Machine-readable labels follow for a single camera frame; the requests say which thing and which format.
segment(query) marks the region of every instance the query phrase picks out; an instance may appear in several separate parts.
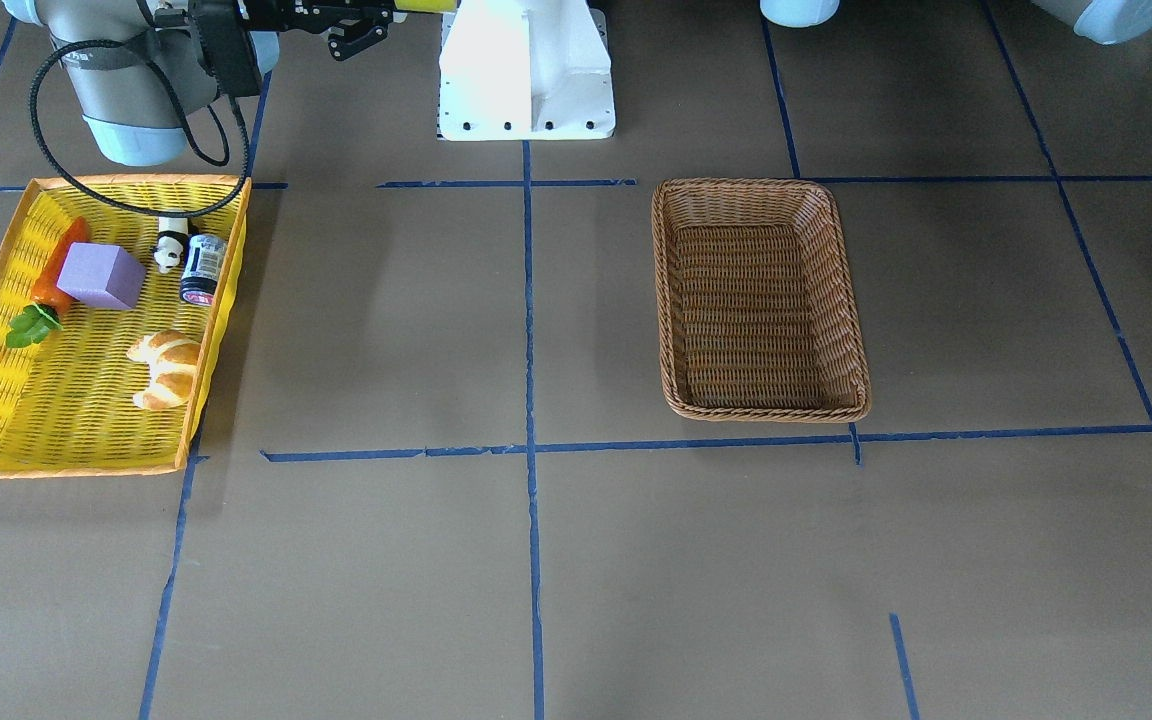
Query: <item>panda figurine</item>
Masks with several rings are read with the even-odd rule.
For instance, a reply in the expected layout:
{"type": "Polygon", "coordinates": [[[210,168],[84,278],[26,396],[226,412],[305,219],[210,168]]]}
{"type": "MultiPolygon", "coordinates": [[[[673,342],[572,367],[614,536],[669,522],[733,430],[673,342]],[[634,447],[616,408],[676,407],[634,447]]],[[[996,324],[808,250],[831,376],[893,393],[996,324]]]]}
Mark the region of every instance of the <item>panda figurine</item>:
{"type": "Polygon", "coordinates": [[[182,260],[189,243],[189,220],[184,218],[159,218],[159,243],[154,250],[154,262],[159,273],[169,273],[182,260]]]}

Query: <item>toy bread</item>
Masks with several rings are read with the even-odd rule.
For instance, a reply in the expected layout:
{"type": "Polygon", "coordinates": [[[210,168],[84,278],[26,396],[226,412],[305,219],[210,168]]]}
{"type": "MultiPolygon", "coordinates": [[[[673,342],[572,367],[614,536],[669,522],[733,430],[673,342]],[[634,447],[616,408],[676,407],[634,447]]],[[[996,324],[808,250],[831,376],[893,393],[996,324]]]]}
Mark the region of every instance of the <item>toy bread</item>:
{"type": "Polygon", "coordinates": [[[189,400],[198,374],[202,346],[176,331],[147,334],[128,348],[127,358],[150,366],[150,386],[134,393],[132,403],[143,410],[165,410],[189,400]]]}

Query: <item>black cable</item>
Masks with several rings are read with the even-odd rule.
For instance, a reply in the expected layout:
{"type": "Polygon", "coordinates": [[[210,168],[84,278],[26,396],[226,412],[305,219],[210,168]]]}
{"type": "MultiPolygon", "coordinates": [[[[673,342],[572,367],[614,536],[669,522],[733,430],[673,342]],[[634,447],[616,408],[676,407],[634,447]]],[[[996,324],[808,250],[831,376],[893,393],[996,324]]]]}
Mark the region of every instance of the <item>black cable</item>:
{"type": "MultiPolygon", "coordinates": [[[[68,55],[69,53],[73,53],[76,50],[91,50],[92,47],[105,47],[106,50],[120,50],[120,47],[124,46],[127,46],[124,41],[115,41],[115,40],[70,41],[70,44],[68,45],[58,47],[58,50],[55,50],[54,53],[47,55],[47,59],[41,61],[40,67],[38,67],[38,70],[33,76],[33,82],[31,83],[31,85],[29,85],[29,124],[31,124],[31,127],[33,128],[33,141],[38,143],[38,150],[40,150],[44,158],[47,159],[47,162],[51,165],[51,168],[60,174],[60,177],[63,177],[65,181],[69,182],[69,184],[76,187],[79,192],[83,192],[83,195],[92,197],[92,199],[104,202],[104,204],[111,205],[113,206],[113,209],[124,210],[128,211],[128,213],[152,215],[156,218],[197,218],[200,215],[206,215],[207,213],[214,213],[214,211],[219,209],[223,209],[225,205],[229,204],[229,200],[233,200],[234,197],[238,197],[238,194],[242,192],[243,184],[247,182],[248,179],[251,177],[251,169],[252,169],[251,138],[247,136],[247,122],[244,122],[243,120],[242,109],[238,109],[238,101],[234,100],[233,97],[228,94],[226,97],[229,100],[229,111],[234,115],[234,123],[236,123],[238,127],[238,136],[242,137],[242,146],[243,146],[242,176],[238,177],[238,183],[235,187],[233,187],[233,190],[230,190],[228,195],[225,195],[225,197],[220,200],[212,202],[212,204],[207,205],[205,209],[154,210],[154,209],[142,209],[141,206],[137,205],[129,205],[127,204],[127,202],[114,200],[113,197],[101,195],[100,192],[92,190],[92,188],[86,187],[86,184],[78,182],[78,180],[75,176],[73,176],[71,174],[69,174],[69,172],[67,172],[63,167],[61,167],[60,161],[56,160],[56,157],[51,153],[51,149],[47,147],[47,142],[44,139],[44,137],[41,137],[41,127],[40,124],[38,124],[38,91],[41,90],[41,82],[44,81],[44,78],[47,77],[47,73],[50,73],[51,68],[54,68],[55,65],[59,63],[61,58],[65,58],[65,55],[68,55]]],[[[194,134],[189,131],[189,123],[184,114],[184,108],[180,106],[180,99],[177,94],[175,94],[175,90],[172,86],[172,82],[169,82],[168,77],[166,77],[166,74],[162,71],[162,68],[160,68],[154,60],[147,58],[142,58],[141,60],[156,75],[156,77],[159,78],[159,82],[162,83],[164,90],[166,91],[166,94],[168,94],[168,99],[172,101],[172,108],[175,111],[175,114],[177,114],[180,127],[184,128],[185,139],[189,142],[189,147],[192,147],[192,150],[197,156],[199,156],[202,159],[212,165],[227,164],[229,161],[229,142],[227,141],[227,138],[225,138],[223,131],[221,131],[221,142],[223,143],[223,160],[217,161],[214,159],[209,158],[209,156],[204,154],[200,147],[198,147],[197,142],[195,142],[194,134]]],[[[219,86],[219,90],[221,94],[223,94],[225,88],[219,86]]],[[[220,118],[217,118],[214,109],[211,109],[211,116],[215,120],[215,126],[220,127],[220,118]]]]}
{"type": "Polygon", "coordinates": [[[147,24],[147,26],[159,26],[159,23],[156,23],[154,21],[154,14],[150,12],[150,6],[145,5],[145,0],[136,0],[136,9],[141,10],[141,16],[145,18],[145,24],[147,24]]]}

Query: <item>toy carrot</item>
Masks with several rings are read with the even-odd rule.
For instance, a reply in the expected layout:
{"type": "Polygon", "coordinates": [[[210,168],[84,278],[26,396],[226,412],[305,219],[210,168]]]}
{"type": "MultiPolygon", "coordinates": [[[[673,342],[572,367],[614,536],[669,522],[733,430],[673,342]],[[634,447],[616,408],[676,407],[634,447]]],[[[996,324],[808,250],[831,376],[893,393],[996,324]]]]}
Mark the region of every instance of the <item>toy carrot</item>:
{"type": "Polygon", "coordinates": [[[88,228],[85,218],[74,219],[69,229],[56,242],[56,247],[51,251],[47,264],[41,266],[38,279],[29,288],[29,300],[31,304],[15,316],[12,320],[12,331],[6,338],[8,347],[29,347],[41,342],[47,334],[54,329],[60,329],[60,318],[69,311],[69,305],[74,304],[74,298],[61,291],[56,287],[60,278],[60,270],[65,266],[65,257],[69,255],[69,247],[76,242],[88,242],[91,237],[91,229],[88,228]]]}

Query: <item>purple foam block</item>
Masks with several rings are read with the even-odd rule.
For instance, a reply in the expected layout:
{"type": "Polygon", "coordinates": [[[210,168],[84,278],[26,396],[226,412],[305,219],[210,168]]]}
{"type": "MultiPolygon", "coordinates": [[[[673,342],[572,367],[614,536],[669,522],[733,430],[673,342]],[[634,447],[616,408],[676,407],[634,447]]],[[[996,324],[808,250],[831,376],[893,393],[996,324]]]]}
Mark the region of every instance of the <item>purple foam block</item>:
{"type": "Polygon", "coordinates": [[[145,283],[145,265],[116,245],[76,242],[69,247],[56,287],[91,306],[131,310],[145,283]]]}

